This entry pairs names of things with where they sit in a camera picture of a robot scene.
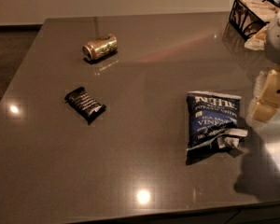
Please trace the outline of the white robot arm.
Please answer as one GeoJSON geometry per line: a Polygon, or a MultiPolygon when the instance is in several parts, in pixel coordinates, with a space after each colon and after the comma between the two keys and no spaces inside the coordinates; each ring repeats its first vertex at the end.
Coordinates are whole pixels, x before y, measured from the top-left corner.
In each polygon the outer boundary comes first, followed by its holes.
{"type": "Polygon", "coordinates": [[[280,10],[268,26],[264,50],[278,67],[261,71],[256,79],[250,117],[260,122],[268,122],[280,109],[280,10]]]}

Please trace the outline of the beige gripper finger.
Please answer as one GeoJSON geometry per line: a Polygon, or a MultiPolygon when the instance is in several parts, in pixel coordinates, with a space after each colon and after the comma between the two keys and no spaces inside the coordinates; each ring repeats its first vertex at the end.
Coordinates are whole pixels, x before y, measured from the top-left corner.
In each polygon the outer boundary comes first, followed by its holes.
{"type": "Polygon", "coordinates": [[[260,100],[268,105],[280,107],[280,67],[268,73],[260,94],[260,100]]]}
{"type": "Polygon", "coordinates": [[[276,107],[254,100],[251,106],[250,117],[260,122],[268,122],[276,112],[276,107]]]}

